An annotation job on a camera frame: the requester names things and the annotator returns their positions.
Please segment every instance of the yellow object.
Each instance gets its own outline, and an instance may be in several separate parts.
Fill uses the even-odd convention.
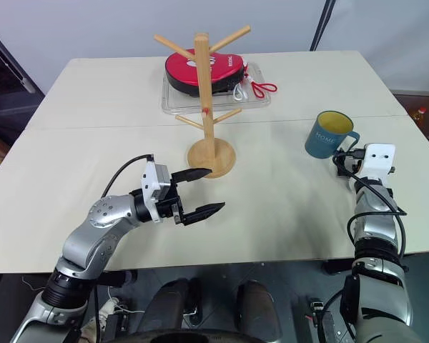
[[[352,131],[354,124],[351,119],[337,111],[326,111],[317,118],[321,127],[333,134],[347,134]]]

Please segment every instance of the wooden base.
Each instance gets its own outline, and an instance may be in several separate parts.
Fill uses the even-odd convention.
[[[189,150],[187,161],[192,168],[210,168],[213,172],[206,177],[214,179],[227,174],[235,164],[235,150],[222,139],[214,139],[214,149],[216,151],[214,161],[207,158],[207,141],[198,141]]]

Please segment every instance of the white cable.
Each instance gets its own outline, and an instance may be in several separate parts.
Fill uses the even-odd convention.
[[[111,286],[108,286],[108,288],[107,288],[107,293],[108,293],[108,297],[111,299],[112,298],[112,296],[111,296],[111,294],[109,293],[109,288],[110,288]],[[116,304],[116,307],[118,308],[118,309],[121,309],[122,311],[124,311],[124,312],[127,312],[127,313],[144,313],[144,311],[142,311],[142,310],[138,310],[138,311],[129,311],[128,309],[125,309],[124,307],[121,307],[121,306],[119,306],[118,304]]]
[[[22,275],[22,277],[21,277],[21,281],[23,282],[23,283],[25,283],[27,286],[29,286],[29,288],[32,290],[32,291],[40,291],[40,290],[42,290],[42,289],[44,289],[44,287],[39,287],[39,288],[33,288],[32,287],[32,285],[30,284],[30,283],[28,283],[26,280],[24,280],[24,275]]]
[[[243,89],[242,82],[239,82],[235,85],[234,91],[232,92],[232,97],[235,101],[242,101],[248,99],[248,93]]]

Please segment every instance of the wooden peg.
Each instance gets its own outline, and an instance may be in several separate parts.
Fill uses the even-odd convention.
[[[194,38],[195,64],[199,84],[200,105],[202,105],[205,149],[208,159],[215,159],[215,129],[212,108],[212,72],[209,63],[208,34],[196,34]]]
[[[168,39],[166,39],[162,36],[160,36],[159,34],[155,34],[154,39],[157,40],[159,43],[162,43],[165,46],[168,46],[170,49],[174,50],[175,52],[177,52],[181,56],[184,56],[187,59],[190,59],[191,61],[195,60],[195,56],[193,54],[191,54],[190,52],[188,52],[188,50],[183,49],[180,46],[177,46],[175,43],[173,43],[172,41],[169,41]]]
[[[186,124],[192,125],[193,127],[197,127],[198,129],[203,130],[202,125],[200,125],[199,123],[196,123],[195,121],[192,121],[191,119],[184,118],[183,116],[179,116],[179,115],[176,115],[175,118],[180,121],[183,121]]]
[[[251,31],[251,27],[250,25],[246,25],[245,27],[243,27],[242,29],[238,30],[237,32],[234,32],[233,34],[231,34],[230,36],[227,36],[224,39],[221,39],[220,41],[218,41],[215,45],[211,46],[209,48],[209,52],[213,53],[215,51],[218,51],[219,49],[221,49],[223,46],[226,46],[230,43],[232,43],[235,39],[239,39],[241,36],[247,34],[248,32]]]
[[[231,116],[234,116],[237,113],[240,113],[242,109],[233,109],[230,112],[227,112],[226,114],[223,114],[222,116],[217,117],[215,120],[213,120],[213,123],[219,123],[220,121],[223,121],[224,119],[230,118]]]

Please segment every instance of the white wall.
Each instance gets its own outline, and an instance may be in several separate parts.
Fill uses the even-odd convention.
[[[0,40],[47,93],[75,57],[164,56],[161,34],[191,47],[250,24],[230,52],[305,51],[324,0],[0,0]]]
[[[429,0],[337,0],[318,50],[358,50],[390,89],[429,91]]]

